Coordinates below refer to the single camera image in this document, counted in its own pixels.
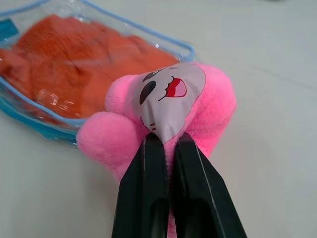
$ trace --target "pink plush arm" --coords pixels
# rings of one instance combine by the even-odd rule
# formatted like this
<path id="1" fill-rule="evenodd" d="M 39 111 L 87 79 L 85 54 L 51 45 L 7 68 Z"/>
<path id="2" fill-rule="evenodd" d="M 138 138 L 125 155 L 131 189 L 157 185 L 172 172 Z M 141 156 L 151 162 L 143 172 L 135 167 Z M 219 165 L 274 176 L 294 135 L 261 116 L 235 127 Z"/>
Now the pink plush arm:
<path id="1" fill-rule="evenodd" d="M 127 117 L 109 112 L 91 116 L 77 135 L 79 149 L 120 181 L 144 137 L 144 129 Z"/>

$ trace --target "printed mouth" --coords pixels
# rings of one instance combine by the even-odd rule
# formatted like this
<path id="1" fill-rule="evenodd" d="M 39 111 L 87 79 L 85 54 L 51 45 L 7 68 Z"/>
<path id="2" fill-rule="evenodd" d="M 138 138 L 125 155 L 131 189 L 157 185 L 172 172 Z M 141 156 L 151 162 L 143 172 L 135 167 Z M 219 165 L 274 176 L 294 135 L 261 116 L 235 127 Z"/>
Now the printed mouth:
<path id="1" fill-rule="evenodd" d="M 171 81 L 168 84 L 168 87 L 166 88 L 166 95 L 164 97 L 162 97 L 161 99 L 159 99 L 158 102 L 165 97 L 181 98 L 181 97 L 184 97 L 186 95 L 187 88 L 186 88 L 184 81 L 180 78 L 175 78 L 173 76 L 172 76 L 172 78 L 173 78 L 173 81 Z"/>

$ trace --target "transparent plastic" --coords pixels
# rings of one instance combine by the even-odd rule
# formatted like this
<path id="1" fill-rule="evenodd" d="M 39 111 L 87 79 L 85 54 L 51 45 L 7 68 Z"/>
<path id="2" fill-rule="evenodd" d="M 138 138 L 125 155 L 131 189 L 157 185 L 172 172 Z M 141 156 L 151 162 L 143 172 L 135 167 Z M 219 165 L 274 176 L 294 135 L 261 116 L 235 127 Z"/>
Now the transparent plastic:
<path id="1" fill-rule="evenodd" d="M 74 139 L 104 110 L 116 79 L 194 58 L 189 44 L 86 0 L 42 0 L 0 13 L 0 24 L 8 20 L 13 26 L 0 29 L 0 107 L 48 129 L 46 137 Z"/>

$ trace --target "pink fur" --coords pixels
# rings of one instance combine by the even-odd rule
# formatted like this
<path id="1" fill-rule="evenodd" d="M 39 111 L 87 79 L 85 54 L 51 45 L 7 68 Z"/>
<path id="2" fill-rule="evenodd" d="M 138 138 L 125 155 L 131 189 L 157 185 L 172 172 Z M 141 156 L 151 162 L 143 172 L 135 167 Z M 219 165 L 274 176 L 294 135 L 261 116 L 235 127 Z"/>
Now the pink fur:
<path id="1" fill-rule="evenodd" d="M 174 147 L 178 138 L 189 133 L 208 158 L 216 147 L 236 107 L 236 99 L 229 78 L 219 69 L 197 64 L 206 76 L 205 87 L 187 115 L 182 130 L 164 144 L 169 174 Z M 89 158 L 107 167 L 121 180 L 144 136 L 149 131 L 133 114 L 130 90 L 137 76 L 125 76 L 115 81 L 107 96 L 108 112 L 93 115 L 77 135 L 78 147 Z M 168 237 L 176 237 L 172 213 Z"/>

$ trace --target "red tongue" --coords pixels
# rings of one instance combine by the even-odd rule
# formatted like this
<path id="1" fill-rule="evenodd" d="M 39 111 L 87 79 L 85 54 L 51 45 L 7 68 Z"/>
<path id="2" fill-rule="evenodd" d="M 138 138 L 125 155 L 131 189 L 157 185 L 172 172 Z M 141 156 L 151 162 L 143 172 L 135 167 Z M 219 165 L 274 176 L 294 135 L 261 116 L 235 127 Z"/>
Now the red tongue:
<path id="1" fill-rule="evenodd" d="M 174 98 L 174 97 L 183 97 L 186 95 L 186 86 L 180 78 L 174 78 L 174 80 L 168 85 L 166 89 L 167 97 Z"/>

